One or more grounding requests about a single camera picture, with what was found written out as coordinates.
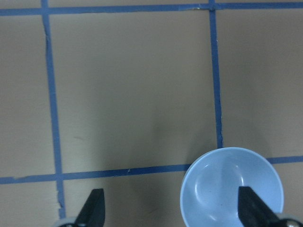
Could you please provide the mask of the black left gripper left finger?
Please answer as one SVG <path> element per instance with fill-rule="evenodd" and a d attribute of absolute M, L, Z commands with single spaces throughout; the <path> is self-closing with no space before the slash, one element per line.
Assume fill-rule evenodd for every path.
<path fill-rule="evenodd" d="M 75 227 L 103 227 L 105 223 L 104 189 L 93 189 L 78 214 Z"/>

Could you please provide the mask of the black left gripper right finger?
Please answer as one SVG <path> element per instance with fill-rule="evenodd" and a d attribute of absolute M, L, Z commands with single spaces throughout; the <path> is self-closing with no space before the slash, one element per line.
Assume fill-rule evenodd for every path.
<path fill-rule="evenodd" d="M 244 227 L 276 227 L 279 217 L 249 186 L 238 189 L 238 217 Z"/>

